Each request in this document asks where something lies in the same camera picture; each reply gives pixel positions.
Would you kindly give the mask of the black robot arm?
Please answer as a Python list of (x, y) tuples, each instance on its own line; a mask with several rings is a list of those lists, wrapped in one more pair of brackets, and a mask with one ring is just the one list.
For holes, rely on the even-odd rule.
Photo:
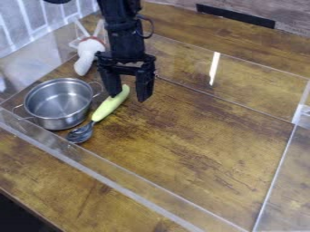
[(142, 21), (153, 21), (141, 15), (141, 0), (97, 0), (106, 19), (110, 51), (97, 52), (98, 71), (110, 97), (123, 90), (122, 75), (135, 76), (137, 98), (145, 102), (153, 95), (157, 57), (146, 53)]

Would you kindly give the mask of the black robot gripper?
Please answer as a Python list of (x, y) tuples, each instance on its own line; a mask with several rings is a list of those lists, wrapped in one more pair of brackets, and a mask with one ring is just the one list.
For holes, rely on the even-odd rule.
[(153, 95), (155, 83), (154, 55), (146, 53), (145, 40), (151, 34), (145, 35), (143, 28), (107, 27), (110, 50), (97, 52), (98, 71), (110, 97), (114, 98), (122, 91), (121, 74), (135, 75), (135, 92), (139, 102), (145, 102)]

